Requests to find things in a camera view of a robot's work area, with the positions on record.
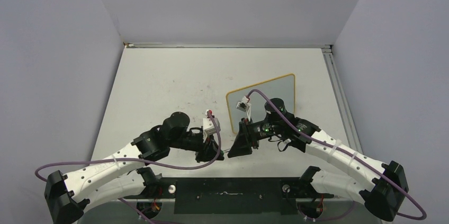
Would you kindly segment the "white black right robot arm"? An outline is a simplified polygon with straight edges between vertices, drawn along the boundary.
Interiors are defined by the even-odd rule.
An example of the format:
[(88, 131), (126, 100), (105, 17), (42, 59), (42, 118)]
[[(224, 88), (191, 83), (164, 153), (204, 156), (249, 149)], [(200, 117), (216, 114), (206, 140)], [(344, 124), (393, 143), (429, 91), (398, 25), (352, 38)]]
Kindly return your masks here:
[(250, 155), (261, 140), (278, 137), (285, 148), (318, 157), (344, 172), (338, 175), (308, 167), (299, 183), (303, 195), (338, 195), (364, 205), (381, 220), (395, 219), (404, 193), (409, 191), (402, 165), (394, 160), (387, 164), (347, 147), (317, 125), (288, 112), (280, 98), (270, 99), (264, 109), (263, 120), (245, 118), (239, 122), (239, 132), (227, 153), (229, 158)]

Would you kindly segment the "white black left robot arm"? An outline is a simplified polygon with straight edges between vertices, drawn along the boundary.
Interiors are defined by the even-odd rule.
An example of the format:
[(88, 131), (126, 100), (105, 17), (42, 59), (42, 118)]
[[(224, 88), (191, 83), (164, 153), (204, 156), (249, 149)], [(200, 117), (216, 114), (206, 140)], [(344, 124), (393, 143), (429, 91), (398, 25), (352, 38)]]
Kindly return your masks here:
[(164, 166), (160, 160), (172, 148), (193, 151), (200, 169), (223, 160), (219, 120), (206, 111), (203, 125), (189, 129), (190, 118), (174, 112), (161, 125), (142, 133), (123, 148), (101, 160), (83, 163), (83, 168), (48, 175), (44, 198), (53, 223), (74, 223), (88, 210), (126, 196), (153, 197), (158, 190), (150, 164)]

